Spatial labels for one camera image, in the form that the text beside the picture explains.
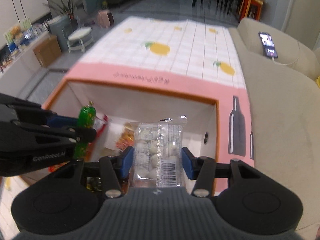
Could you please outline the smartphone on sofa arm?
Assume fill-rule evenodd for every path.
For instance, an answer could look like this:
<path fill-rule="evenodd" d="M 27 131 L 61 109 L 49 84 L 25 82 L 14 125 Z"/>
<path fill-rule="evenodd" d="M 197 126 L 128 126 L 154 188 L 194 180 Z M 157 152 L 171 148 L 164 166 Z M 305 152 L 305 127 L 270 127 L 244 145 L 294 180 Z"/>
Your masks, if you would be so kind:
<path fill-rule="evenodd" d="M 259 37 L 263 46 L 263 54 L 270 59 L 277 59 L 278 53 L 276 51 L 272 36 L 266 32 L 259 32 Z"/>

